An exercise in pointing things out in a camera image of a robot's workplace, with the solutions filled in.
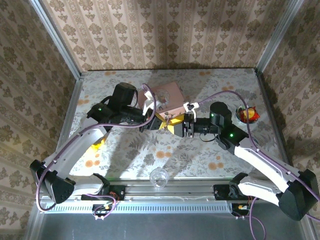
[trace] glass cup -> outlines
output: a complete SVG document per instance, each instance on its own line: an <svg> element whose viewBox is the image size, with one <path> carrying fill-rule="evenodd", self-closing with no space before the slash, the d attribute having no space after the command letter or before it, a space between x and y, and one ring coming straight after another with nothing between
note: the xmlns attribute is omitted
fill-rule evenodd
<svg viewBox="0 0 320 240"><path fill-rule="evenodd" d="M150 173L150 182L157 189L164 188L169 180L168 172L161 167L157 167Z"/></svg>

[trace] floral tablecloth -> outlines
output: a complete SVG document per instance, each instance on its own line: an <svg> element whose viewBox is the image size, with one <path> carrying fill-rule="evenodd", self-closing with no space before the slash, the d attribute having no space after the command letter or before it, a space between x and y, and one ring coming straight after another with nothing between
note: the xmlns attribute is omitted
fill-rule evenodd
<svg viewBox="0 0 320 240"><path fill-rule="evenodd" d="M130 83L142 90L142 83L150 87L175 81L185 100L194 102L219 92L234 90L248 105L256 106L261 116L251 124L252 134L267 151L280 158L274 132L267 115L257 77L253 69L183 69L183 70L118 70L88 72L83 81L70 134L91 107L112 95L116 84ZM237 96L225 94L214 99L228 105L232 121L246 131L246 126L234 113L242 105ZM197 109L198 117L208 117L212 102ZM145 179L157 167L165 168L170 177L233 177L249 173L253 167L244 160L222 150L216 142L202 142L195 138L180 138L164 129L144 131L114 127L97 151L87 151L74 165L70 175L90 176L99 173L108 178Z"/></svg>

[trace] small bowl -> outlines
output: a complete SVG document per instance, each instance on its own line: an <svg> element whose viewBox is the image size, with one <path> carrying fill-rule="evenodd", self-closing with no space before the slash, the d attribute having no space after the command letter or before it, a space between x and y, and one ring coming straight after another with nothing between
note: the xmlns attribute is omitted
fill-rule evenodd
<svg viewBox="0 0 320 240"><path fill-rule="evenodd" d="M239 120L240 123L247 124L246 121L241 121L240 112L241 112L242 110L244 110L244 111L246 110L246 108L245 108L244 105L239 106L239 107L235 110L235 116L236 116L236 118ZM254 124L254 123L257 122L257 121L258 121L258 119L256 119L256 120L249 120L249 124Z"/></svg>

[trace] damask patterned wallpaper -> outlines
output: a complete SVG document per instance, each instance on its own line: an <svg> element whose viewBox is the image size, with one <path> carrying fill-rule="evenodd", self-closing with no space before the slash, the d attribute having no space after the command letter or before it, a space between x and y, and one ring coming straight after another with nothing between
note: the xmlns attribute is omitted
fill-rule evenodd
<svg viewBox="0 0 320 240"><path fill-rule="evenodd" d="M320 1L305 0L263 72L288 155L320 183ZM320 204L313 208L320 217Z"/></svg>
<svg viewBox="0 0 320 240"><path fill-rule="evenodd" d="M75 79L26 0L0 0L0 239L21 239L35 199L29 165L58 142Z"/></svg>
<svg viewBox="0 0 320 240"><path fill-rule="evenodd" d="M256 67L288 0L43 0L79 69Z"/></svg>

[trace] pink box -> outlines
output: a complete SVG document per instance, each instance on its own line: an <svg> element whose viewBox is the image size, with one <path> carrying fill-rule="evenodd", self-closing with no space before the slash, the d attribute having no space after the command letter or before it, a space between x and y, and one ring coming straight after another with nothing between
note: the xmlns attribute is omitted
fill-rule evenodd
<svg viewBox="0 0 320 240"><path fill-rule="evenodd" d="M162 103L162 105L158 107L156 112L163 118L166 114L168 114L170 118L174 118L186 112L183 106L185 99L176 82L156 86L151 89L158 97L158 100ZM139 92L138 104L140 108L143 107L145 100L147 100L147 98L144 92Z"/></svg>

